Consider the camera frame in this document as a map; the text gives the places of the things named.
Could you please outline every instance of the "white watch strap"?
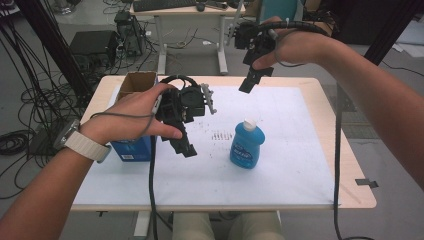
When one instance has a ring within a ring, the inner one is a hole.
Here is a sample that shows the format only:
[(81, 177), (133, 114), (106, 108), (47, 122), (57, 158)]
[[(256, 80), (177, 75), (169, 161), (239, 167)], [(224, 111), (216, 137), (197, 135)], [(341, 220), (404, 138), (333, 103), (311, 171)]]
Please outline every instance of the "white watch strap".
[(75, 131), (66, 141), (65, 146), (75, 152), (99, 163), (103, 162), (107, 154), (110, 152), (110, 146), (103, 146), (96, 143), (90, 138)]

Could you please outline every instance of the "hand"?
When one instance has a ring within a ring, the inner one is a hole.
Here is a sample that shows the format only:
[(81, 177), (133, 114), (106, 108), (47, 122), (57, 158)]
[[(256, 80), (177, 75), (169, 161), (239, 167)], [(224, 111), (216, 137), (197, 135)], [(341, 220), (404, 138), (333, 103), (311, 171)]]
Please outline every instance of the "hand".
[[(264, 23), (278, 21), (281, 21), (279, 17), (272, 17)], [(277, 63), (275, 51), (279, 61), (292, 64), (317, 63), (325, 43), (331, 42), (331, 38), (318, 33), (294, 31), (294, 29), (275, 29), (274, 31), (282, 37), (277, 45), (278, 48), (258, 58), (253, 63), (253, 68), (256, 70), (271, 67)]]
[[(159, 83), (141, 93), (133, 93), (119, 100), (115, 105), (106, 110), (106, 113), (118, 113), (133, 116), (148, 116), (152, 114), (153, 104), (157, 97), (172, 85)], [(91, 118), (81, 126), (81, 133), (94, 141), (105, 144), (110, 141), (137, 139), (145, 130), (144, 135), (158, 135), (167, 138), (181, 138), (182, 133), (175, 127), (165, 125), (152, 116), (131, 118), (124, 116), (98, 115)]]

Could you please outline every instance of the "cardboard box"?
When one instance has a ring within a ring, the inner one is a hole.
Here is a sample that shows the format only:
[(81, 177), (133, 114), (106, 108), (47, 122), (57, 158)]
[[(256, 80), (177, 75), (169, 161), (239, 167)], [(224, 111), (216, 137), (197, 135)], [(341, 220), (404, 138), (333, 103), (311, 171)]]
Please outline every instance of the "cardboard box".
[[(122, 82), (117, 95), (117, 101), (134, 93), (144, 92), (158, 83), (156, 72), (129, 72)], [(142, 162), (151, 160), (150, 136), (144, 136), (138, 140), (111, 142), (118, 156), (124, 162)]]

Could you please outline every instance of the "wristwatch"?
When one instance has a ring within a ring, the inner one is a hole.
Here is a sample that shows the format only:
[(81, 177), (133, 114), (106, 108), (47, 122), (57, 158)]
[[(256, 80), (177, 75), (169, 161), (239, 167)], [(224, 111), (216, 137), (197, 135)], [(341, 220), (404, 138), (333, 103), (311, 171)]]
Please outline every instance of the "wristwatch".
[(82, 156), (101, 163), (109, 154), (111, 147), (96, 143), (79, 132), (80, 121), (75, 119), (66, 125), (54, 142), (54, 148), (68, 147)]

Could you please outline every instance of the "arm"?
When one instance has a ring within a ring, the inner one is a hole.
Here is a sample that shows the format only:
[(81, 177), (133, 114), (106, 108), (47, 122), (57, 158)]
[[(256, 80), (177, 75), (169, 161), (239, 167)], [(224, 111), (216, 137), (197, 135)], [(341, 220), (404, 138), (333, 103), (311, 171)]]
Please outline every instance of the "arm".
[[(158, 84), (144, 93), (129, 95), (107, 112), (150, 114), (157, 96), (167, 84)], [(97, 116), (80, 132), (100, 144), (120, 139), (134, 139), (146, 127), (148, 119)], [(146, 135), (181, 138), (174, 127), (153, 120)], [(2, 239), (59, 239), (73, 200), (93, 161), (65, 148), (49, 162), (16, 199), (0, 220)]]
[[(345, 44), (319, 34), (293, 32), (278, 56), (291, 63), (315, 63), (327, 70), (364, 112), (381, 139), (424, 190), (424, 98)], [(255, 69), (276, 63), (274, 53)]]

